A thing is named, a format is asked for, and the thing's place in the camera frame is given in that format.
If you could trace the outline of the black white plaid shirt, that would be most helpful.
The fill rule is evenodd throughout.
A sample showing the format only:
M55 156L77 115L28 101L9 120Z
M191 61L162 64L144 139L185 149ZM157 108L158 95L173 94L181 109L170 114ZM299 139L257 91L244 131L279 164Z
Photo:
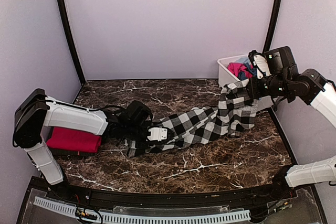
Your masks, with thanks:
M224 85L215 107L192 109L160 119L154 125L171 130L173 139L149 147L127 140L127 156L136 157L146 153L184 149L194 144L208 144L221 136L239 136L241 132L250 130L255 126L258 101L249 97L246 88L248 84L249 80L246 79Z

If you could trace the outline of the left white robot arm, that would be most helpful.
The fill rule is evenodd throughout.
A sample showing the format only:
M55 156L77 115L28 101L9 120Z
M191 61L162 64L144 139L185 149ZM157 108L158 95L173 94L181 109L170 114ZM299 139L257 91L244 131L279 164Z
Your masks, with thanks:
M44 127L60 127L119 140L127 138L144 148L165 144L174 137L169 128L154 125L152 111L140 101L132 101L127 108L107 105L90 109L56 100L47 96L43 89L34 90L15 111L12 145L25 150L63 201L74 197L74 189L65 182L66 175L43 140Z

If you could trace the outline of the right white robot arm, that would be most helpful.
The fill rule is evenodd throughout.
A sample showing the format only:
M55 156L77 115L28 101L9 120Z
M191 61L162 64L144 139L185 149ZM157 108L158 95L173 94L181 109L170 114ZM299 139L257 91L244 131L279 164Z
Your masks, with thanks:
M252 99L262 97L283 97L292 102L299 97L335 126L335 85L314 69L299 74L289 67L273 72L260 79L253 77L247 83L247 93ZM273 200L280 199L288 188L307 184L335 181L335 156L303 165L288 166L274 177L274 184L268 188Z

